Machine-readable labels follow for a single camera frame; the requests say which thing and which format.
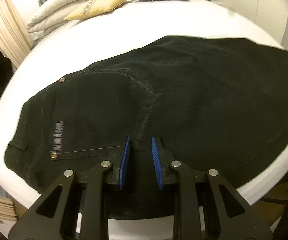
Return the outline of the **black denim pants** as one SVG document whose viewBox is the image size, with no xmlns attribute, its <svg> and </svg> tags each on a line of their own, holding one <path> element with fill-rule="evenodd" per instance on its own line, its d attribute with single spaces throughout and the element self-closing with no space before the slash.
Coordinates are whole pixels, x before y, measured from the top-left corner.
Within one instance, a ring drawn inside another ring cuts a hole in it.
<svg viewBox="0 0 288 240">
<path fill-rule="evenodd" d="M 166 36 L 65 75 L 23 106 L 5 164 L 42 193 L 65 170 L 82 172 L 129 138 L 126 187 L 110 217 L 171 214 L 151 139 L 189 167 L 252 180 L 288 145 L 288 51 L 244 38 Z"/>
</svg>

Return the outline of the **yellow patterned cushion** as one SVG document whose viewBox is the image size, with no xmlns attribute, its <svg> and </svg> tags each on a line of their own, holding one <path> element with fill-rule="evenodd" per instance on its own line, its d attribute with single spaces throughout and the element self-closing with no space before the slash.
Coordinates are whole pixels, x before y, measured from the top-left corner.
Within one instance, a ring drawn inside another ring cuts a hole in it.
<svg viewBox="0 0 288 240">
<path fill-rule="evenodd" d="M 111 12 L 127 0 L 89 0 L 67 15 L 64 20 L 87 20 Z"/>
</svg>

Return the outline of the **folded beige duvet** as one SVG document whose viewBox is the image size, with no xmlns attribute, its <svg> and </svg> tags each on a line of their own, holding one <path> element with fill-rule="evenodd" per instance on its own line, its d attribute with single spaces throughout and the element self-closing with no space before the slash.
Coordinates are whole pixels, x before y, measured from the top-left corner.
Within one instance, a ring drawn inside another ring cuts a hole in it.
<svg viewBox="0 0 288 240">
<path fill-rule="evenodd" d="M 33 13 L 26 25 L 33 42 L 38 42 L 55 29 L 66 24 L 64 18 L 88 0 L 48 0 Z"/>
</svg>

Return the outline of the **beige curtain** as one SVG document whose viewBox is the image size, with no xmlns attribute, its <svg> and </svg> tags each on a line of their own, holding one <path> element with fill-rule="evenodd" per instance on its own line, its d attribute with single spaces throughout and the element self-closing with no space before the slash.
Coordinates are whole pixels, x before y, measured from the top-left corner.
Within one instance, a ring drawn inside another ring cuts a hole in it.
<svg viewBox="0 0 288 240">
<path fill-rule="evenodd" d="M 0 0 L 0 51 L 17 69 L 31 52 L 32 37 L 12 0 Z"/>
</svg>

